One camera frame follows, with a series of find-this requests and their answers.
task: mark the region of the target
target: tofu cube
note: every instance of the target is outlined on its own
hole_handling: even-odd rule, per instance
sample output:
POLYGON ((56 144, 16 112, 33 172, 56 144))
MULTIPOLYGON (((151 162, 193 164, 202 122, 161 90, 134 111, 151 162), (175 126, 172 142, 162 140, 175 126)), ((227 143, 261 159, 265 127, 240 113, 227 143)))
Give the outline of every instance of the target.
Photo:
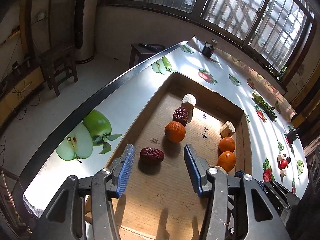
POLYGON ((192 111, 196 105, 196 98, 191 95, 187 94, 183 97, 181 106, 184 107, 188 112, 192 111))
POLYGON ((285 171, 285 169, 280 170, 280 176, 281 177, 287 176, 287 172, 285 171))
POLYGON ((226 121, 220 128, 222 138, 231 137, 235 134, 236 129, 230 121, 226 121))
POLYGON ((279 162, 281 162, 282 160, 284 160, 284 155, 282 154, 282 153, 280 153, 279 155, 278 155, 278 161, 279 162))

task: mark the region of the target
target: cardboard box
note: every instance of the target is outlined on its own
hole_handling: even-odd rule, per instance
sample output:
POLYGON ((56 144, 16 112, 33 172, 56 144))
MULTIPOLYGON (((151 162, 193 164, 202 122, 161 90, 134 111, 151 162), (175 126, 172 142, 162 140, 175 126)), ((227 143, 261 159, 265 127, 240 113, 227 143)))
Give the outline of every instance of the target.
POLYGON ((119 200, 112 200, 122 240, 198 239, 207 200, 199 199, 193 191, 183 149, 186 144, 192 144, 198 156, 204 157, 210 166, 216 166, 220 127, 227 120, 236 128, 232 136, 236 142, 236 166, 229 175, 238 170, 251 174, 251 145, 244 111, 180 73, 172 74, 164 82, 106 165, 119 157, 128 143, 135 146, 135 163, 126 192, 119 200), (165 138, 164 127, 172 121, 173 112, 189 93, 196 97, 196 107, 186 125, 184 140, 174 144, 165 138), (144 147, 162 150, 164 161, 149 167, 139 163, 140 150, 144 147))

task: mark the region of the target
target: blue gripper pad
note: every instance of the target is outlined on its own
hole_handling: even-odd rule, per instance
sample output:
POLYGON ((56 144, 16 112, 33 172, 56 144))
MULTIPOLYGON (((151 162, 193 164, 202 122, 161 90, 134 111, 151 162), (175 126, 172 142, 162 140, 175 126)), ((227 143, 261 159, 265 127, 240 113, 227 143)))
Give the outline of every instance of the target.
POLYGON ((207 181, 206 170, 209 168, 207 161, 196 155, 191 144, 184 147, 183 157, 194 192, 199 197, 208 197, 212 184, 207 181))
POLYGON ((113 171, 109 189, 112 198, 120 198, 125 192, 131 174, 131 169, 134 164, 134 150, 134 146, 132 144, 128 144, 121 157, 114 159, 110 165, 110 168, 113 171))

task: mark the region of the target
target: red date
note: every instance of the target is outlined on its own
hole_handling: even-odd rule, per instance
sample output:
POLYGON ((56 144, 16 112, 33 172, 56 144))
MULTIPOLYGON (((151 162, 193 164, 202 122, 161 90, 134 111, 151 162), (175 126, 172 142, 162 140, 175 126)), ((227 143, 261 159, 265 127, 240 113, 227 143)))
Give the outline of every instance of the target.
POLYGON ((172 121, 179 122, 183 124, 183 126, 186 126, 188 122, 188 111, 183 106, 179 107, 174 111, 172 121))
POLYGON ((164 153, 156 148, 146 147, 140 151, 140 160, 144 163, 157 165, 164 159, 164 153))

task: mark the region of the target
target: wall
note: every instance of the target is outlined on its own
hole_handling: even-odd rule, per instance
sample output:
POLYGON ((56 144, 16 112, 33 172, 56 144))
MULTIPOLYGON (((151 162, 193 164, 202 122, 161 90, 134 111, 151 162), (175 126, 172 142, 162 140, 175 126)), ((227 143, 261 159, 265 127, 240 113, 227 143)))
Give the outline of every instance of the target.
MULTIPOLYGON (((293 76, 292 80, 289 82, 287 89, 288 92, 285 98, 294 103, 297 99, 298 94, 304 89, 305 85, 310 80, 311 76, 320 61, 320 22, 318 22, 316 34, 311 44, 311 47, 297 73, 293 76)), ((295 102, 292 106, 297 107, 301 100, 295 102)))
POLYGON ((160 13, 124 7, 97 7, 95 47, 98 53, 129 64, 132 43, 155 43, 167 48, 196 36, 201 41, 214 39, 218 48, 236 57, 266 78, 279 92, 279 84, 253 59, 229 42, 198 27, 160 13))
MULTIPOLYGON (((3 43, 9 36, 11 36, 11 30, 15 29, 19 25, 19 14, 20 5, 19 1, 17 1, 10 6, 0 23, 0 43, 3 43)), ((18 63, 23 61, 20 35, 17 35, 6 43, 0 45, 0 80, 2 79, 2 76, 6 76, 8 69, 11 69, 10 66, 15 61, 18 61, 18 63)))

